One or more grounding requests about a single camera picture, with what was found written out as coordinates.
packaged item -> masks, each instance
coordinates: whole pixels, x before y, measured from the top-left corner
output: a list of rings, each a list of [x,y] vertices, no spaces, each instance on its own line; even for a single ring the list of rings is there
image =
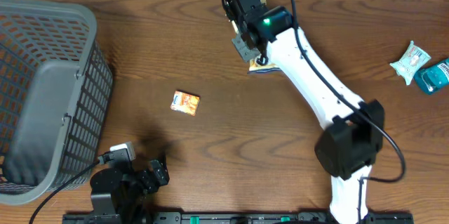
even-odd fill
[[[409,85],[416,71],[429,61],[430,58],[430,55],[421,48],[413,45],[413,41],[411,41],[402,58],[397,62],[390,63],[390,65],[396,70],[399,76],[402,76],[406,80],[406,84]]]
[[[250,60],[250,69],[248,70],[248,73],[268,73],[273,71],[279,71],[278,65],[275,65],[274,63],[269,63],[267,65],[260,65],[257,63],[256,59]]]
[[[183,93],[182,91],[175,91],[175,96],[173,97],[173,102],[171,103],[170,108],[178,112],[184,112],[195,116],[198,104],[198,96]]]
[[[419,70],[415,74],[415,81],[429,95],[449,85],[449,58],[428,69]]]

basket mesh wall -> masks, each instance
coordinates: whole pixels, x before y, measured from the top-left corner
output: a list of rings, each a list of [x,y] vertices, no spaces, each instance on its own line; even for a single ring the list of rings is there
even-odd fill
[[[89,34],[80,15],[51,16],[0,12],[0,193],[20,194],[34,188],[8,182],[4,162],[37,68],[49,60],[79,63]],[[76,104],[62,161],[51,190],[91,164],[100,138],[112,88],[100,48],[93,44],[81,95]],[[88,179],[80,177],[77,187]]]
[[[72,118],[73,123],[67,138],[68,146],[53,189],[92,164],[97,152],[112,89],[112,74],[96,43],[92,53],[86,68],[86,78],[81,87],[81,95],[76,104],[76,112]],[[78,178],[67,189],[83,184],[90,178],[90,174]]]

orange snack packet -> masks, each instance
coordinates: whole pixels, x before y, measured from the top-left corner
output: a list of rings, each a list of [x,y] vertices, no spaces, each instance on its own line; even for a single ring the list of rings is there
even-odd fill
[[[198,104],[198,96],[183,93],[181,91],[175,91],[175,96],[173,97],[173,102],[171,103],[170,108],[175,111],[184,112],[195,116]]]

small snack package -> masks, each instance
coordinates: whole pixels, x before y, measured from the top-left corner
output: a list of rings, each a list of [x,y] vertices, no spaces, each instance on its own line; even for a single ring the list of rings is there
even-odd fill
[[[416,71],[429,61],[430,58],[430,55],[415,46],[413,41],[411,41],[402,58],[397,62],[390,63],[390,65],[396,70],[398,76],[402,76],[406,80],[406,84],[409,85]]]
[[[170,108],[178,112],[184,112],[195,116],[198,104],[198,96],[183,93],[182,91],[175,91],[175,96],[173,97],[173,102],[171,103]]]

green connector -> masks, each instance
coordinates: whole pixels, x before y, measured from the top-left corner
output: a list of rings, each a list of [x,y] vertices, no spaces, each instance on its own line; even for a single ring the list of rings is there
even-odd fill
[[[190,224],[199,224],[199,217],[190,217]]]

